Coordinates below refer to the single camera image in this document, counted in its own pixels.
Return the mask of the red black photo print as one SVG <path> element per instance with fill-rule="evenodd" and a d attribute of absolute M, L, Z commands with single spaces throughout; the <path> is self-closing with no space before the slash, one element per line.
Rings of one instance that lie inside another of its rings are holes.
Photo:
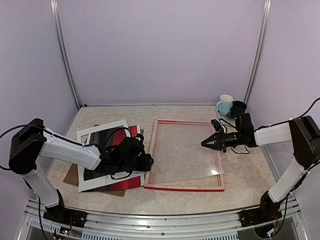
<path fill-rule="evenodd" d="M 118 145 L 125 137 L 136 137 L 141 133 L 139 125 L 128 126 L 125 119 L 79 130 L 76 139 L 85 144 L 100 146 Z M 145 173 L 134 171 L 120 172 L 115 175 L 100 174 L 78 166 L 78 192 L 125 191 L 142 187 Z"/>

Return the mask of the clear glass sheet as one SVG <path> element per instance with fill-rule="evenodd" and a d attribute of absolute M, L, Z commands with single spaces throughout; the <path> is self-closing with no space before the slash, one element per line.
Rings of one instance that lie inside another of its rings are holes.
<path fill-rule="evenodd" d="M 171 183 L 224 173 L 220 152 L 201 146 L 215 133 L 209 122 L 157 120 L 150 153 L 151 183 Z"/>

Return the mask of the wooden red picture frame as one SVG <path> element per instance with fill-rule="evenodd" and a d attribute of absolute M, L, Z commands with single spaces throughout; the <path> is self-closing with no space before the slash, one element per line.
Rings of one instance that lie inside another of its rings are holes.
<path fill-rule="evenodd" d="M 224 192 L 221 154 L 201 146 L 215 133 L 208 121 L 154 122 L 149 153 L 154 163 L 144 188 L 174 192 Z"/>

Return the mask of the white mat board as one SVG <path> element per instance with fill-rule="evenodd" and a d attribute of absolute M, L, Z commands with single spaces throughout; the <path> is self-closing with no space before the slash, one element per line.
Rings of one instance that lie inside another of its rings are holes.
<path fill-rule="evenodd" d="M 78 166 L 78 192 L 119 191 L 143 186 L 153 159 L 145 153 L 138 125 L 121 119 L 76 133 L 76 140 L 98 149 L 98 166 Z"/>

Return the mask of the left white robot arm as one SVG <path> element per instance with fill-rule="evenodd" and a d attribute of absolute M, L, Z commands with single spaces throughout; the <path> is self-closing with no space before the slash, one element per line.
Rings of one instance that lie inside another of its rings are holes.
<path fill-rule="evenodd" d="M 143 136 L 126 136 L 119 144 L 103 146 L 71 140 L 44 126 L 40 118 L 11 128 L 9 170 L 20 175 L 40 198 L 50 214 L 63 223 L 70 211 L 62 205 L 59 191 L 53 187 L 38 159 L 59 160 L 89 171 L 114 176 L 117 173 L 151 170 L 154 159 L 145 152 Z"/>

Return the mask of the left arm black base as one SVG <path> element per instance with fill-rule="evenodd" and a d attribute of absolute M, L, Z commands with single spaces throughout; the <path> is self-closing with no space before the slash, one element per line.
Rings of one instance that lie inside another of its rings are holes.
<path fill-rule="evenodd" d="M 58 189 L 56 191 L 59 202 L 53 207 L 45 207 L 44 219 L 70 227 L 84 228 L 88 213 L 65 207 L 60 191 Z"/>

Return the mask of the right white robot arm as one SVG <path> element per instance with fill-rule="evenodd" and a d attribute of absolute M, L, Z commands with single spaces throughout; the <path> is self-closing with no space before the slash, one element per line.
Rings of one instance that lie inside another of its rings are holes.
<path fill-rule="evenodd" d="M 281 202 L 292 192 L 320 162 L 320 129 L 310 115 L 300 116 L 283 122 L 254 128 L 251 115 L 246 112 L 234 119 L 235 131 L 225 132 L 220 122 L 211 121 L 215 133 L 201 142 L 201 146 L 226 152 L 227 148 L 248 148 L 278 145 L 284 150 L 288 166 L 276 184 L 267 191 L 267 199 Z"/>

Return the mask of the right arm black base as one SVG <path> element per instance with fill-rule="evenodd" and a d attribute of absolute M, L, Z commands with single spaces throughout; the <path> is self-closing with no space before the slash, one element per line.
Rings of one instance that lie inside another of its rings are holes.
<path fill-rule="evenodd" d="M 241 226 L 244 228 L 280 219 L 283 216 L 280 210 L 283 201 L 273 202 L 266 191 L 260 198 L 259 207 L 239 212 Z"/>

